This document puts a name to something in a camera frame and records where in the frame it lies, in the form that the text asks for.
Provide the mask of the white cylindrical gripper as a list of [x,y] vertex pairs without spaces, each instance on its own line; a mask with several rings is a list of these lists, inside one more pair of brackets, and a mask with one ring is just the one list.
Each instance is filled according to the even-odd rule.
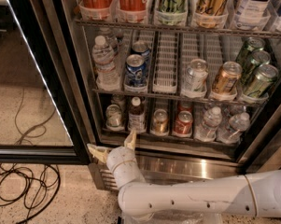
[[114,148],[109,154],[107,147],[87,145],[93,157],[102,163],[106,163],[119,189],[131,182],[145,182],[134,153],[136,136],[136,130],[132,129],[124,141],[124,147]]

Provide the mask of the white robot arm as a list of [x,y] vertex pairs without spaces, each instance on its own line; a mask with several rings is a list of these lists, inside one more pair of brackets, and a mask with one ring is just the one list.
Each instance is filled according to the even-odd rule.
[[148,221],[167,210],[281,217],[281,170],[155,185],[147,182],[139,169],[135,141],[136,132],[132,131],[120,147],[88,145],[92,156],[114,176],[121,211],[135,220]]

